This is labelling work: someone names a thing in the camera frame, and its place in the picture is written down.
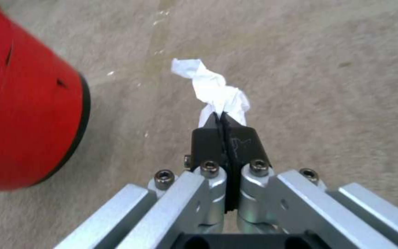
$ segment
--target white tissue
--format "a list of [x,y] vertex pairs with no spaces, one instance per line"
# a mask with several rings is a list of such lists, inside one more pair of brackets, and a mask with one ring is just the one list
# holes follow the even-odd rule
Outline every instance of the white tissue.
[[172,72],[193,81],[196,98],[207,104],[199,116],[199,127],[205,125],[212,112],[220,117],[227,112],[235,121],[246,126],[245,112],[250,103],[245,94],[236,87],[226,85],[225,78],[209,71],[200,59],[172,61]]

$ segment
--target beige carpet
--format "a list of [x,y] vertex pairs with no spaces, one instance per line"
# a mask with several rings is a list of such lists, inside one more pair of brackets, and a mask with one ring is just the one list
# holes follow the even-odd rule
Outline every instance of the beige carpet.
[[202,58],[245,91],[248,124],[277,172],[311,167],[332,188],[358,182],[398,205],[398,1],[0,6],[83,72],[92,92],[68,164],[39,186],[0,193],[0,248],[50,248],[125,184],[182,171],[203,104],[170,73],[174,57]]

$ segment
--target screw head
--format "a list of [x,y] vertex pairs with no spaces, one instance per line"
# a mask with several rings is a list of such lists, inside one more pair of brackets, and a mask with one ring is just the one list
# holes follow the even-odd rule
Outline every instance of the screw head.
[[214,178],[219,174],[219,164],[215,161],[204,161],[200,164],[200,174],[205,178]]
[[191,155],[183,156],[183,167],[188,170],[191,168]]
[[319,175],[317,174],[316,171],[310,168],[302,168],[299,170],[299,173],[305,178],[307,178],[310,182],[317,184],[319,181]]
[[262,159],[255,159],[250,162],[250,172],[254,176],[262,177],[268,175],[268,164]]
[[163,169],[154,174],[154,184],[160,190],[167,190],[174,183],[174,174],[171,170]]

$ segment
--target black rim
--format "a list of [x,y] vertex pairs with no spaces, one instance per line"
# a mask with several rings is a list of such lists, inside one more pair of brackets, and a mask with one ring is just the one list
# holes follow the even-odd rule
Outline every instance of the black rim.
[[76,131],[76,136],[73,139],[70,148],[68,148],[67,153],[65,153],[65,156],[61,159],[58,165],[52,171],[50,171],[44,178],[42,178],[33,185],[42,183],[43,181],[49,179],[54,173],[56,173],[68,161],[68,159],[70,159],[70,157],[75,152],[76,148],[78,148],[79,142],[81,142],[82,140],[82,136],[84,135],[85,129],[87,128],[88,118],[90,117],[91,103],[90,103],[90,90],[88,89],[87,81],[85,80],[84,76],[82,76],[82,74],[79,74],[79,77],[81,78],[81,85],[82,85],[82,114],[81,114],[81,120],[79,121],[78,130]]

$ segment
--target red bin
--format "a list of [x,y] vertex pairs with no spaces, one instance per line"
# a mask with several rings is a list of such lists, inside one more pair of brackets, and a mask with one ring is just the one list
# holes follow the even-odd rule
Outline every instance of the red bin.
[[0,12],[0,190],[56,172],[81,141],[89,114],[84,78]]

